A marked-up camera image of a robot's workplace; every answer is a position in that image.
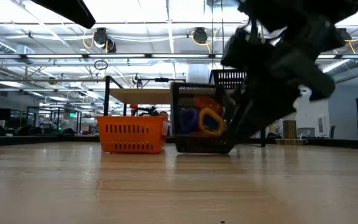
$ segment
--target yellow handle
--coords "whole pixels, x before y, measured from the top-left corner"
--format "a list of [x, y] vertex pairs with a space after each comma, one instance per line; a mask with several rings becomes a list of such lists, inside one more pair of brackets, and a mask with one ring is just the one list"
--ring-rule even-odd
[[[216, 122], [219, 124], [219, 129], [216, 131], [209, 131], [204, 126], [204, 116], [210, 115]], [[217, 115], [211, 108], [204, 108], [201, 110], [199, 119], [198, 119], [198, 128], [200, 129], [201, 133], [212, 135], [212, 136], [220, 136], [224, 131], [224, 122], [223, 119]]]

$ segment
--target orange object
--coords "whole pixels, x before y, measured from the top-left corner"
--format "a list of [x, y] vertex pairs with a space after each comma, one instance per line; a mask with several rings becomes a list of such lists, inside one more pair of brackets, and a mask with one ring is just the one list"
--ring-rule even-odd
[[194, 105], [202, 110], [204, 108], [211, 108], [218, 115], [222, 114], [222, 107], [214, 99], [208, 96], [194, 97]]
[[[204, 126], [204, 116], [210, 115], [216, 122], [219, 124], [219, 129], [216, 131], [209, 131]], [[224, 131], [224, 121], [223, 119], [215, 113], [211, 108], [205, 108], [200, 111], [200, 115], [198, 118], [198, 129], [202, 134], [212, 135], [212, 136], [220, 136]]]
[[152, 153], [162, 150], [169, 123], [163, 116], [97, 116], [104, 152]]

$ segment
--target orange basket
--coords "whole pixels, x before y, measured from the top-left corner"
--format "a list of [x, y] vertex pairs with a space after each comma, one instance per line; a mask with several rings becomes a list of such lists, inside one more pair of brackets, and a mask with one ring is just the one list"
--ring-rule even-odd
[[169, 123], [163, 116], [97, 116], [104, 152], [154, 153], [162, 150]]

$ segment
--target ceiling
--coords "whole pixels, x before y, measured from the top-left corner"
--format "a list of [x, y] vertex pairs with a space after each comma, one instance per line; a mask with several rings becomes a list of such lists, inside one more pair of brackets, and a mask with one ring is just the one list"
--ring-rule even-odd
[[[205, 6], [204, 0], [84, 0], [96, 19], [92, 29], [85, 29], [49, 11], [32, 1], [0, 0], [0, 40], [7, 45], [24, 45], [37, 54], [104, 54], [93, 45], [91, 36], [97, 27], [107, 28], [110, 38], [117, 46], [117, 54], [208, 54], [205, 45], [194, 43], [191, 32], [195, 27], [205, 27], [211, 45], [211, 53], [222, 54], [223, 47], [239, 26], [247, 22], [247, 16], [237, 11], [234, 6], [220, 6], [213, 9]], [[358, 39], [358, 13], [336, 24], [344, 27], [353, 39]], [[338, 49], [339, 54], [351, 54], [349, 46]], [[86, 82], [84, 79], [102, 79], [105, 75], [114, 77], [124, 88], [133, 88], [132, 77], [138, 74], [142, 78], [187, 78], [189, 64], [204, 64], [211, 70], [221, 68], [219, 60], [154, 60], [147, 58], [110, 59], [109, 67], [103, 71], [95, 71], [95, 60], [49, 60], [39, 59], [32, 65], [20, 66], [14, 60], [0, 60], [0, 77], [12, 79], [27, 77], [33, 79], [79, 79], [77, 82], [62, 82], [56, 85], [49, 83], [27, 83], [32, 88], [62, 89], [89, 88], [104, 89], [103, 82]], [[318, 60], [321, 68], [337, 62], [337, 60]], [[209, 76], [209, 73], [191, 74]], [[351, 73], [336, 74], [335, 80], [349, 78]], [[340, 85], [358, 85], [358, 78], [349, 79]], [[144, 88], [168, 88], [168, 83], [150, 82]], [[48, 96], [54, 93], [41, 93]], [[103, 99], [103, 92], [96, 92]], [[69, 100], [83, 101], [76, 93], [61, 97]]]

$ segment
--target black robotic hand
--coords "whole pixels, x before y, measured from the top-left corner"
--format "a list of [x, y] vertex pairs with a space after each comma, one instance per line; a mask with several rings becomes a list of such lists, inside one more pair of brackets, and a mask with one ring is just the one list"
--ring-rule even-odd
[[[247, 72], [236, 101], [228, 135], [250, 136], [274, 121], [295, 112], [299, 86], [311, 89], [311, 101], [329, 98], [335, 90], [332, 78], [315, 64], [321, 52], [345, 46], [350, 35], [335, 23], [358, 11], [358, 0], [239, 0], [251, 31], [238, 28], [223, 53], [221, 64]], [[275, 46], [258, 36], [257, 21], [269, 32], [281, 30]]]

